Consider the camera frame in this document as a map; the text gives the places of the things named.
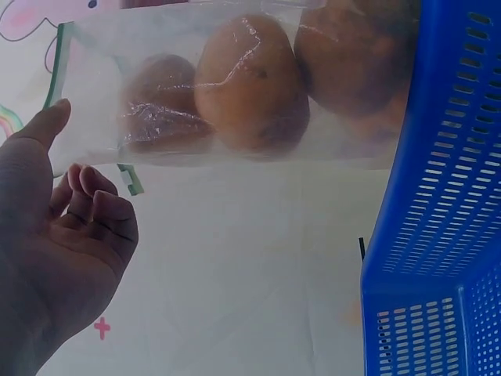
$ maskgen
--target cartoon print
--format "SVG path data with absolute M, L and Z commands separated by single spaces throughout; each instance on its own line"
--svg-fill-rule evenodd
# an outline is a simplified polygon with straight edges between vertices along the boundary
M 33 34 L 45 21 L 57 25 L 97 12 L 119 9 L 120 0 L 12 0 L 0 13 L 0 36 L 17 42 Z M 56 38 L 47 48 L 45 67 L 52 72 Z
M 11 136 L 14 132 L 21 130 L 22 127 L 23 122 L 19 119 L 19 117 L 13 111 L 0 104 L 0 128 L 5 133 L 5 139 Z

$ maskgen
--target green zipper seal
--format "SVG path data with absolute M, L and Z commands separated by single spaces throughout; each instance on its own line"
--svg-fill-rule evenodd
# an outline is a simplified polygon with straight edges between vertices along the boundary
M 45 99 L 44 108 L 48 108 L 61 98 L 63 91 L 63 84 L 66 78 L 66 70 L 68 66 L 68 51 L 70 50 L 70 41 L 76 36 L 82 36 L 82 33 L 75 33 L 75 26 L 73 22 L 62 23 L 57 27 L 57 39 L 56 39 L 56 55 L 54 58 L 54 68 L 52 69 L 52 78 L 50 81 L 49 92 L 47 93 L 47 98 Z M 121 71 L 120 64 L 117 62 L 118 69 Z M 117 164 L 118 169 L 121 173 L 127 173 L 131 179 L 131 184 L 127 184 L 127 188 L 131 196 L 136 196 L 138 194 L 144 193 L 141 181 L 135 173 L 134 166 L 130 164 Z

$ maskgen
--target rainbow print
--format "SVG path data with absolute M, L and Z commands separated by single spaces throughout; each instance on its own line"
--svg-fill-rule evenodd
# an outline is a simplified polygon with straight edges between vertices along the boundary
M 21 130 L 23 122 L 19 117 L 8 108 L 0 104 L 0 128 L 3 129 L 5 137 L 11 136 L 13 133 Z

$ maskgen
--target wrinkled plastic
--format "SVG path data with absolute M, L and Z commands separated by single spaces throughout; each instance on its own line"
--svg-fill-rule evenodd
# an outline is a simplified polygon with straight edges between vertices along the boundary
M 193 2 L 61 25 L 46 105 L 66 97 L 73 112 L 54 170 L 283 159 L 387 168 L 412 75 L 414 3 Z

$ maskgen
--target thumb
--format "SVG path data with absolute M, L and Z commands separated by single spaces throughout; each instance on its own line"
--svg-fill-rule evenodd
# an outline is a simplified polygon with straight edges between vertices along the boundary
M 61 100 L 36 114 L 0 147 L 0 233 L 39 230 L 43 225 L 52 194 L 47 153 L 70 112 L 70 103 Z
M 54 139 L 63 130 L 70 119 L 71 105 L 68 99 L 60 99 L 54 106 L 40 111 L 20 131 L 14 133 L 7 142 L 16 139 L 33 139 L 49 152 Z

